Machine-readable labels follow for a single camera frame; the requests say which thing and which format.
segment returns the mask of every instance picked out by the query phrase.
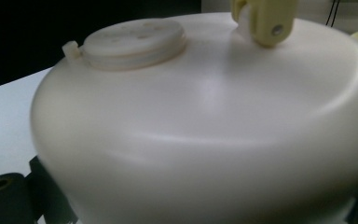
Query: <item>black background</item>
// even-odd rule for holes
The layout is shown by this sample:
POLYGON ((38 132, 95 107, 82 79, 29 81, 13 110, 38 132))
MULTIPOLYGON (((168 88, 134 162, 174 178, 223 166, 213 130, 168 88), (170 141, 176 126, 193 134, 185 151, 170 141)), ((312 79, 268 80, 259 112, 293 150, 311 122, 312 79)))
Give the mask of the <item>black background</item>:
POLYGON ((0 1, 0 85, 53 66, 62 45, 135 19, 200 13, 200 0, 0 1))

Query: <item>yellow plastic bracket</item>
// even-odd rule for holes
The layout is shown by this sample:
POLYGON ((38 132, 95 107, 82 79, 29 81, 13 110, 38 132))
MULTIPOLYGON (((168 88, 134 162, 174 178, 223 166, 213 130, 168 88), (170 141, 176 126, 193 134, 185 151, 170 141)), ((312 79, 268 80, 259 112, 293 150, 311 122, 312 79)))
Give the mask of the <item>yellow plastic bracket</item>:
POLYGON ((239 21, 244 6, 250 6, 249 27, 253 39, 273 47, 292 32, 298 0, 231 0, 231 14, 239 21))

